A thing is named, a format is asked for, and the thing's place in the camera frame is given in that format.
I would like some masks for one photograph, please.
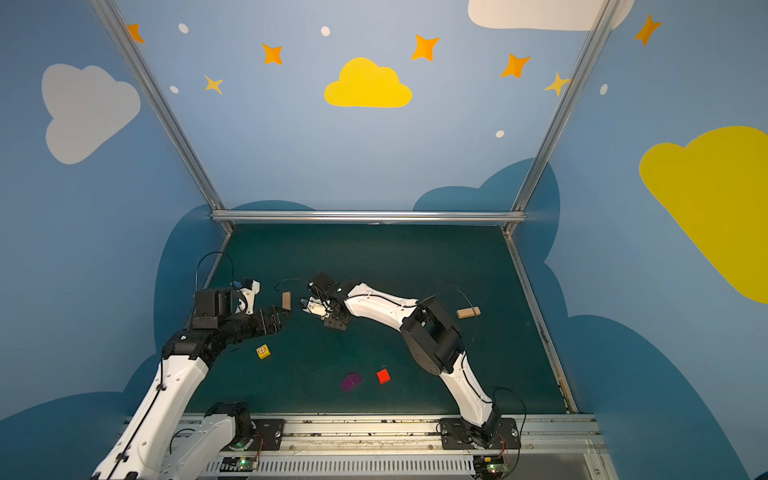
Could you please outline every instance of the yellow cube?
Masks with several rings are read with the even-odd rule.
[[[260,346],[256,352],[259,354],[260,359],[265,359],[268,356],[270,356],[270,348],[266,346],[266,343],[262,346]]]

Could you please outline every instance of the blue wall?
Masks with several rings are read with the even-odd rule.
[[[20,468],[9,478],[49,478],[18,459],[52,430],[40,463],[56,452],[57,476],[87,478],[223,232],[140,92],[138,115],[84,160],[48,149],[49,66],[95,65],[137,89],[86,0],[3,2],[0,44],[0,463]]]
[[[648,15],[662,25],[643,45],[634,37]],[[637,0],[558,142],[556,185],[542,181],[515,231],[579,406],[598,415],[622,478],[768,470],[768,305],[723,278],[639,171],[657,144],[732,125],[768,132],[765,25],[765,2]],[[743,178],[749,190],[754,176]],[[716,191],[697,211],[718,212],[713,229],[753,207]]]
[[[478,188],[534,156],[558,102],[545,88],[558,72],[568,77],[586,38],[484,28],[467,0],[118,5],[139,25],[139,48],[229,208],[282,200],[314,210],[412,210],[436,188]],[[417,35],[440,38],[432,61],[412,60]],[[265,64],[262,44],[282,47],[282,65]],[[510,54],[531,58],[520,78],[502,78]],[[357,57],[394,69],[410,103],[327,102],[326,86]],[[206,90],[206,76],[222,81],[221,94]]]

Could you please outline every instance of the white arm segment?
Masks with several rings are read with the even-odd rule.
[[[462,352],[453,364],[453,373],[443,372],[440,378],[458,403],[462,418],[479,427],[491,415],[493,400],[483,392],[466,357],[467,352]]]
[[[402,319],[411,315],[418,302],[379,292],[361,283],[349,291],[344,303],[354,316],[364,316],[400,331]]]
[[[129,472],[136,472],[141,480],[156,480],[161,471],[163,455],[174,434],[174,428],[178,425],[192,394],[207,373],[208,366],[199,358],[190,360],[186,355],[172,355],[167,360],[163,360],[166,389],[160,392],[156,389],[157,384],[160,383],[158,366],[152,386],[125,432],[107,458],[94,470],[94,474],[100,472],[100,475],[95,478],[105,480],[111,473],[111,480],[120,480],[126,478]],[[136,436],[131,441],[131,436],[137,430]],[[227,443],[233,437],[234,433],[230,435]],[[127,461],[118,462],[117,456],[125,450],[129,441],[131,446],[125,452]]]
[[[161,480],[195,480],[234,436],[234,417],[224,413],[205,417],[186,443],[163,462]]]

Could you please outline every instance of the white cloud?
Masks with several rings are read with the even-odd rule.
[[[634,0],[619,0],[612,28],[619,26]],[[486,28],[591,30],[603,0],[469,0],[470,19]]]
[[[83,161],[134,119],[141,101],[133,85],[93,65],[56,64],[43,74],[43,101],[53,120],[45,142],[56,160]]]

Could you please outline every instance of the yellow cloud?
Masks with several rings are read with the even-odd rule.
[[[368,58],[348,61],[339,81],[326,87],[326,101],[337,107],[402,107],[412,96],[394,70],[379,67]]]
[[[768,134],[725,127],[658,144],[640,175],[733,288],[768,303]]]

